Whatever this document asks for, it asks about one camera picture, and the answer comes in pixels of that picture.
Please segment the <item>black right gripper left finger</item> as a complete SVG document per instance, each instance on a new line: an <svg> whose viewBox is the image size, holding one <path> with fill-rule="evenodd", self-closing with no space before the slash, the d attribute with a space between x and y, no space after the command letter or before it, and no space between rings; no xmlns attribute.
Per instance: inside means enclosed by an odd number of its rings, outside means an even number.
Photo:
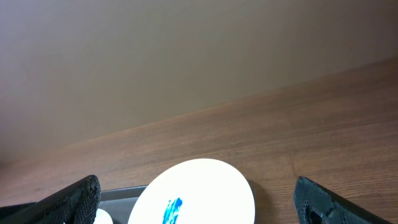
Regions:
<svg viewBox="0 0 398 224"><path fill-rule="evenodd" d="M38 202L1 208L1 223L92 224L101 200L97 176L89 175Z"/></svg>

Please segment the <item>white plate cleaned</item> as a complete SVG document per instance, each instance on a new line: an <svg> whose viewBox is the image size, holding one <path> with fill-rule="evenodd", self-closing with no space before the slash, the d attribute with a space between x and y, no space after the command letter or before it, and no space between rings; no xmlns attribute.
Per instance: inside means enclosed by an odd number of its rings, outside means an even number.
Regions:
<svg viewBox="0 0 398 224"><path fill-rule="evenodd" d="M113 224L113 220L108 212L102 209L97 209L93 224Z"/></svg>
<svg viewBox="0 0 398 224"><path fill-rule="evenodd" d="M216 159L193 159L158 175L133 206L128 222L253 224L254 195L246 178Z"/></svg>

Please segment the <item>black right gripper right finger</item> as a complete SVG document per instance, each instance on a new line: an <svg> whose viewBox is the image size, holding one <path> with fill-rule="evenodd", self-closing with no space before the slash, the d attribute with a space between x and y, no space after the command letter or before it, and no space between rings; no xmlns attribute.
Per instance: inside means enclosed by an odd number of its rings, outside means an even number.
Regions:
<svg viewBox="0 0 398 224"><path fill-rule="evenodd" d="M304 176L293 200L300 224L392 224Z"/></svg>

